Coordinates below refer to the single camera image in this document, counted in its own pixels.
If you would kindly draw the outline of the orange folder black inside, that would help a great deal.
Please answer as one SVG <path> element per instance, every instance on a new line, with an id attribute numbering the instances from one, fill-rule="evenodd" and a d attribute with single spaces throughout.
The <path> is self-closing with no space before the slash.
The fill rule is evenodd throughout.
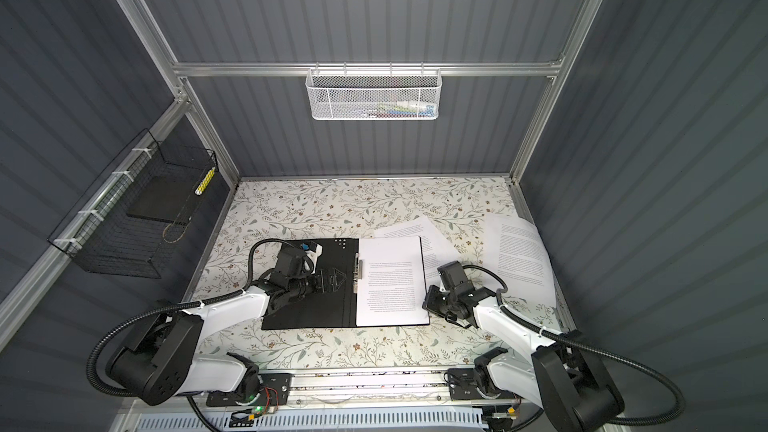
<path id="1" fill-rule="evenodd" d="M 315 241 L 322 247 L 322 255 L 315 265 L 320 269 L 337 268 L 347 274 L 342 289 L 334 293 L 315 293 L 303 300 L 287 305 L 276 312 L 266 312 L 262 321 L 264 330 L 291 330 L 309 328 L 359 328 L 356 326 L 357 279 L 359 278 L 358 242 L 356 238 L 309 239 L 288 241 L 284 246 L 299 247 L 301 242 Z"/>

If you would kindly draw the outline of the white printed sheet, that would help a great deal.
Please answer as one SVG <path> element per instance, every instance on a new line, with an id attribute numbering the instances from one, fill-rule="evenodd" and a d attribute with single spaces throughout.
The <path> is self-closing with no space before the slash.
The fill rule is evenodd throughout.
<path id="1" fill-rule="evenodd" d="M 554 273 L 537 228 L 518 216 L 484 219 L 483 266 L 507 284 L 507 295 L 556 306 Z"/>
<path id="2" fill-rule="evenodd" d="M 422 242 L 425 279 L 427 287 L 442 287 L 438 268 L 460 259 L 453 244 L 437 229 L 427 217 L 383 227 L 374 232 L 377 238 L 399 238 L 418 236 Z"/>
<path id="3" fill-rule="evenodd" d="M 364 238 L 358 242 L 356 326 L 425 326 L 427 294 L 421 239 Z"/>

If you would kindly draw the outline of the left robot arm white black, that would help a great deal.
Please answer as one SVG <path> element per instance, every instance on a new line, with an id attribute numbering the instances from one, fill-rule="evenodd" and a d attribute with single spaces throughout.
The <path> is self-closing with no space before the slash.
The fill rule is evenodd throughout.
<path id="1" fill-rule="evenodd" d="M 259 365 L 235 352 L 200 355 L 200 344 L 251 319 L 264 330 L 353 326 L 357 260 L 355 241 L 284 241 L 272 268 L 248 274 L 247 288 L 163 306 L 110 332 L 89 357 L 89 381 L 148 405 L 206 392 L 229 405 L 268 400 Z"/>

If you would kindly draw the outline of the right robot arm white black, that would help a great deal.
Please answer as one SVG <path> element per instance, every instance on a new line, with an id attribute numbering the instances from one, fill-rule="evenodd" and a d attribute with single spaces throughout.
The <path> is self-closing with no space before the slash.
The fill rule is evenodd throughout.
<path id="1" fill-rule="evenodd" d="M 541 408 L 558 431 L 595 431 L 618 417 L 625 402 L 601 358 L 528 329 L 503 304 L 507 287 L 478 288 L 457 261 L 438 268 L 442 284 L 429 287 L 423 308 L 462 329 L 476 328 L 503 342 L 468 369 L 446 373 L 454 398 L 514 394 Z"/>

